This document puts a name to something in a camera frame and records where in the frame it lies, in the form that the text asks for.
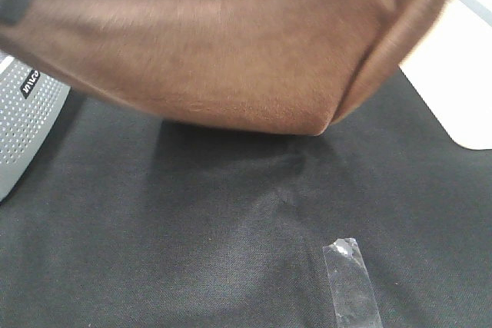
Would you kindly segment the brown microfibre towel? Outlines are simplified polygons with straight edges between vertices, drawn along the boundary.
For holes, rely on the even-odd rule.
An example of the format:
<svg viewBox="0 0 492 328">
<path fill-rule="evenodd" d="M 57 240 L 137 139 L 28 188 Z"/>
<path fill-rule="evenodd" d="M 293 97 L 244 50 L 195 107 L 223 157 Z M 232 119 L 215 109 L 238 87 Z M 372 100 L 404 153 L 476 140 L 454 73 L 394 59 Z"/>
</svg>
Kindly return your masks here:
<svg viewBox="0 0 492 328">
<path fill-rule="evenodd" d="M 318 135 L 397 70 L 447 0 L 29 0 L 1 48 L 173 121 Z"/>
</svg>

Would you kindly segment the grey perforated laundry basket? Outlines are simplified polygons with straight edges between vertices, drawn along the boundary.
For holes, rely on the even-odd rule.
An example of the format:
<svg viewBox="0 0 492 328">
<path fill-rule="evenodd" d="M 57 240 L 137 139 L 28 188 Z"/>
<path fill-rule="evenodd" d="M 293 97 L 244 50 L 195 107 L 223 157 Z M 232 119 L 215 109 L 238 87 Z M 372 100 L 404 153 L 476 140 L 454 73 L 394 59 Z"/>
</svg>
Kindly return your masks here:
<svg viewBox="0 0 492 328">
<path fill-rule="evenodd" d="M 44 143 L 70 87 L 1 53 L 1 199 L 5 199 Z"/>
</svg>

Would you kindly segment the white woven-pattern storage bin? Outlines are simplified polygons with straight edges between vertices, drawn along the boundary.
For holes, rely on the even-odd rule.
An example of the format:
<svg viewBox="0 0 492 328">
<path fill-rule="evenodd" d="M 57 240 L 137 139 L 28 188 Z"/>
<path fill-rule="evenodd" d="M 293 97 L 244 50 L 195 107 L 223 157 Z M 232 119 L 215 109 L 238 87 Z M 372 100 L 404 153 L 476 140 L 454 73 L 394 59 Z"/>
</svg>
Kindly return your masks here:
<svg viewBox="0 0 492 328">
<path fill-rule="evenodd" d="M 491 148 L 489 8 L 448 0 L 401 70 L 451 140 L 474 151 Z"/>
</svg>

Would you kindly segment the black table cloth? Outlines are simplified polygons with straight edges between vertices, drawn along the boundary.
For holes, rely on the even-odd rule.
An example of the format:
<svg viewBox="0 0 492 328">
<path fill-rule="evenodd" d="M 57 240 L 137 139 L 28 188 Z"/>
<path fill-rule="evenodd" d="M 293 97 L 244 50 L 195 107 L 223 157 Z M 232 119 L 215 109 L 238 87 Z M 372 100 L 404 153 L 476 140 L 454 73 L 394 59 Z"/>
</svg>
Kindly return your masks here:
<svg viewBox="0 0 492 328">
<path fill-rule="evenodd" d="M 1 325 L 334 327 L 338 238 L 385 327 L 491 325 L 491 156 L 453 144 L 399 68 L 318 135 L 72 88 L 1 205 Z"/>
</svg>

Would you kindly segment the clear tape strip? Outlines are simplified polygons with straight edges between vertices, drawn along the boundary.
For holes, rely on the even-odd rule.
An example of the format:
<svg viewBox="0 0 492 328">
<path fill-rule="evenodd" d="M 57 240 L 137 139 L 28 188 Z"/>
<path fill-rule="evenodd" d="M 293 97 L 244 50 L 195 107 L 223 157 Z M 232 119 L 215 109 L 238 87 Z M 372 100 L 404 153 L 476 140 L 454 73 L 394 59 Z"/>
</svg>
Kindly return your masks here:
<svg viewBox="0 0 492 328">
<path fill-rule="evenodd" d="M 338 327 L 382 328 L 374 290 L 357 241 L 338 238 L 323 248 Z"/>
</svg>

